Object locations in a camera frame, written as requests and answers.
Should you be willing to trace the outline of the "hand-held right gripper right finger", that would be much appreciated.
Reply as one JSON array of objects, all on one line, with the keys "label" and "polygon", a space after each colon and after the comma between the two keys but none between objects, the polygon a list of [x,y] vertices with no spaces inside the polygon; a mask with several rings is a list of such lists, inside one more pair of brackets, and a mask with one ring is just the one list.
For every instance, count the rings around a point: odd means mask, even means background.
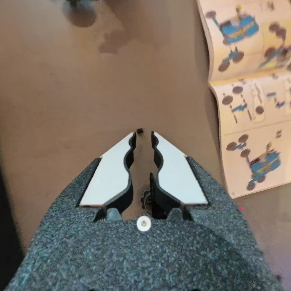
[{"label": "hand-held right gripper right finger", "polygon": [[169,198],[174,205],[207,205],[208,200],[187,156],[155,131],[152,131],[151,139],[162,199]]}]

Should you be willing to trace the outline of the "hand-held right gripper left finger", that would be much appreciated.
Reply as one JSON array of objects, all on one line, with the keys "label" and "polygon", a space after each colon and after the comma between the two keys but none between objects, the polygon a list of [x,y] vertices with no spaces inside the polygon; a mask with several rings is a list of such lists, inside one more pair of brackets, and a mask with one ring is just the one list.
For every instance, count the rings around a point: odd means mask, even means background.
[{"label": "hand-held right gripper left finger", "polygon": [[130,167],[136,133],[131,132],[101,157],[79,202],[80,207],[129,207],[133,200]]}]

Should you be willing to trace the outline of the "grey toy gear wheel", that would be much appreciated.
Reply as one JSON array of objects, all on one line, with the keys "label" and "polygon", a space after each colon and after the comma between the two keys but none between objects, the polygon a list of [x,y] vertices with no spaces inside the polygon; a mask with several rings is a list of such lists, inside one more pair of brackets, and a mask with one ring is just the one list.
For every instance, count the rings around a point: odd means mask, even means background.
[{"label": "grey toy gear wheel", "polygon": [[141,196],[141,207],[143,211],[149,215],[152,214],[152,199],[151,199],[151,192],[149,190],[144,191]]}]

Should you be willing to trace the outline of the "grey desk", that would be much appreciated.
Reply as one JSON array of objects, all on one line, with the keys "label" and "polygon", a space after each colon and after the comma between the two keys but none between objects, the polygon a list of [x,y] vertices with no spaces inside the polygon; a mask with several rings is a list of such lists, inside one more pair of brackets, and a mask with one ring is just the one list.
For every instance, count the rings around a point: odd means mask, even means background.
[{"label": "grey desk", "polygon": [[[1,165],[26,250],[6,290],[290,290],[290,183],[229,195],[208,77],[197,1],[1,1]],[[207,205],[162,199],[152,131]],[[131,132],[130,206],[80,207]]]}]

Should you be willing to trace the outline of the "building instruction booklet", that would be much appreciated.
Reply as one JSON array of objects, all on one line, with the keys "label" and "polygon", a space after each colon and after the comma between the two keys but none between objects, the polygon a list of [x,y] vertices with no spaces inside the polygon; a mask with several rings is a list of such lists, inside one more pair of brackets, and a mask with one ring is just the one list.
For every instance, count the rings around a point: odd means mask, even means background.
[{"label": "building instruction booklet", "polygon": [[232,198],[291,181],[290,1],[197,1]]}]

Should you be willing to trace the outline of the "blue grey brick toy vehicle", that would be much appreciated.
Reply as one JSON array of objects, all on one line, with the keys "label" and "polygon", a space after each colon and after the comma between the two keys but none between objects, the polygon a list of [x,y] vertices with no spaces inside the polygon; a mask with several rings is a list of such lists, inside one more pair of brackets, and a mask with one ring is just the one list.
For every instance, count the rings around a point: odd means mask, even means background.
[{"label": "blue grey brick toy vehicle", "polygon": [[63,2],[74,10],[88,10],[96,0],[64,0]]}]

